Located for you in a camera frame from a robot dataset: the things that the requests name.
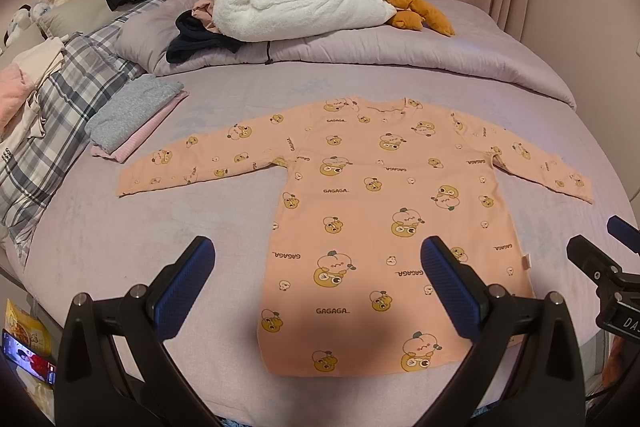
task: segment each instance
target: mattress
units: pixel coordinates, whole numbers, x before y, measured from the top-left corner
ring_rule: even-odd
[[[514,84],[401,66],[283,62],[220,66],[170,78],[182,82],[191,96],[132,160],[194,130],[209,132],[303,103],[407,96],[492,121],[561,155],[591,178],[593,205],[497,172],[522,248],[530,254],[534,291],[538,297],[552,290],[564,295],[580,344],[598,330],[598,301],[593,283],[566,259],[569,238],[581,233],[626,271],[640,271],[640,258],[606,232],[613,214],[636,223],[622,184],[567,103]],[[286,170],[273,166],[118,199],[114,193],[122,168],[85,150],[39,223],[24,271],[12,259],[28,291],[61,324],[76,293],[86,291],[94,299],[123,295],[136,283],[150,282],[195,235],[205,235],[216,247],[216,267],[182,330],[165,345],[216,414],[255,427],[411,426],[455,372],[457,363],[369,378],[268,374],[255,325]],[[482,403],[499,397],[517,350],[508,350]],[[122,356],[126,369],[137,375],[125,349]]]

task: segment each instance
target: metal screw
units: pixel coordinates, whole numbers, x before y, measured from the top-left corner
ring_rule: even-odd
[[[140,299],[146,293],[146,286],[143,284],[136,284],[129,290],[129,295],[134,299]]]
[[[74,297],[73,303],[76,306],[82,306],[86,302],[86,298],[87,298],[86,293],[79,293]]]
[[[564,298],[558,292],[549,293],[549,300],[555,305],[562,304],[564,302]]]
[[[491,286],[489,286],[489,293],[491,296],[499,299],[500,297],[504,297],[505,295],[507,295],[507,290],[505,290],[499,284],[492,284]]]

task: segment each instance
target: smartphone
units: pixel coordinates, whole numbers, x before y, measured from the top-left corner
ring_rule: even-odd
[[[12,362],[17,363],[27,373],[53,385],[56,381],[56,366],[36,355],[7,330],[2,330],[2,352]]]

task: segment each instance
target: long-sleeved shirt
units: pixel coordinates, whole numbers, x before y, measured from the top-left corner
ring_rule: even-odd
[[[494,166],[593,202],[590,181],[559,156],[407,98],[326,100],[193,134],[125,169],[118,195],[270,164],[289,174],[257,331],[278,375],[359,377],[461,360],[469,343],[420,266],[430,235],[485,282],[532,296]]]

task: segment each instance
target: pink fluffy cloth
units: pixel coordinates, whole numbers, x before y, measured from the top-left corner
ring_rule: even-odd
[[[18,64],[12,62],[0,71],[0,129],[20,111],[34,89],[29,75]]]
[[[186,91],[181,91],[176,94],[162,109],[149,118],[140,129],[135,131],[126,142],[114,150],[113,153],[109,154],[97,145],[94,145],[91,147],[91,154],[93,156],[107,158],[108,160],[116,160],[118,163],[124,163],[125,160],[151,136],[151,133],[162,123],[162,120],[180,103],[180,100],[187,98],[187,96],[189,96],[189,93]]]

